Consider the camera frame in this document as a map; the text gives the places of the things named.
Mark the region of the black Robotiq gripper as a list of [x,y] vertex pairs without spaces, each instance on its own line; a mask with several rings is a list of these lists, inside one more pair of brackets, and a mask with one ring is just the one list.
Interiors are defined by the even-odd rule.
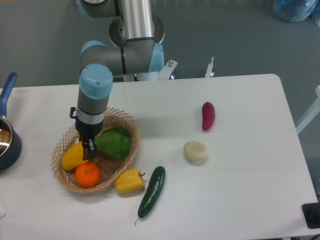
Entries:
[[79,119],[75,120],[75,129],[79,133],[79,142],[83,150],[83,160],[91,160],[97,155],[95,144],[96,135],[102,130],[103,121],[97,124],[87,124]]

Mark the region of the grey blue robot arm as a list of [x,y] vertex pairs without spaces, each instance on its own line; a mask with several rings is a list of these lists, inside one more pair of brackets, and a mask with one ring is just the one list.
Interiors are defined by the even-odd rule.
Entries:
[[103,42],[86,42],[80,52],[77,106],[70,117],[82,143],[83,159],[97,154],[96,135],[102,130],[115,76],[160,72],[164,51],[155,40],[151,3],[148,0],[78,0],[79,12],[90,19],[119,17],[124,45],[107,47]]

